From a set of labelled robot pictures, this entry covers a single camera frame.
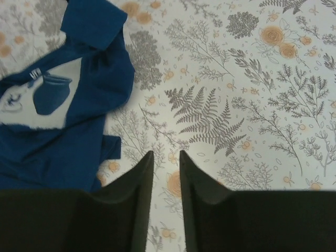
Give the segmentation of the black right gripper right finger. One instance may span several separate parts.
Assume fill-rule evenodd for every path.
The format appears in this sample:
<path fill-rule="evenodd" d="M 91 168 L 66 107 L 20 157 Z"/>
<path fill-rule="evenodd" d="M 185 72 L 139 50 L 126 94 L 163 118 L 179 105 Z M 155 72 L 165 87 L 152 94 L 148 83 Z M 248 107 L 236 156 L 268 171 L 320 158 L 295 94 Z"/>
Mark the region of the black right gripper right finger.
<path fill-rule="evenodd" d="M 187 251 L 335 251 L 334 191 L 232 191 L 180 152 Z"/>

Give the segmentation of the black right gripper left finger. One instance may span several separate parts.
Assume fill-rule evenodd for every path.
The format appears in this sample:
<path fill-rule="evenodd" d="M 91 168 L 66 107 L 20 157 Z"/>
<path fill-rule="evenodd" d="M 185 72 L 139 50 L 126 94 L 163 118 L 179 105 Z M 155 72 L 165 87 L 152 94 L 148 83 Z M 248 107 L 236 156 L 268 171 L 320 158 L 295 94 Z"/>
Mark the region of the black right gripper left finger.
<path fill-rule="evenodd" d="M 100 190 L 1 191 L 1 251 L 145 251 L 154 154 Z"/>

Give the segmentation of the blue printed t-shirt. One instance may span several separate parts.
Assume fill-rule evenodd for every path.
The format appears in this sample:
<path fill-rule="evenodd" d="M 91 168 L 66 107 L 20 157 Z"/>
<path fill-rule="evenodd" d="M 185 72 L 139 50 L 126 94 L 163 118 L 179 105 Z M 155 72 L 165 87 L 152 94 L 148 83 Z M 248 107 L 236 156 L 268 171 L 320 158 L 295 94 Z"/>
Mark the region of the blue printed t-shirt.
<path fill-rule="evenodd" d="M 108 1 L 69 1 L 65 43 L 1 81 L 1 189 L 100 188 L 99 165 L 121 155 L 106 115 L 134 83 L 126 19 Z"/>

